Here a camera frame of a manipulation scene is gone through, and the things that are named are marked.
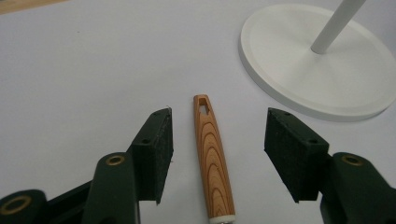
wood grain pattern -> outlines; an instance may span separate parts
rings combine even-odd
[[[32,7],[42,7],[66,0],[0,0],[0,15]]]
[[[212,218],[234,215],[233,195],[219,128],[207,95],[194,97],[194,118],[208,216]]]

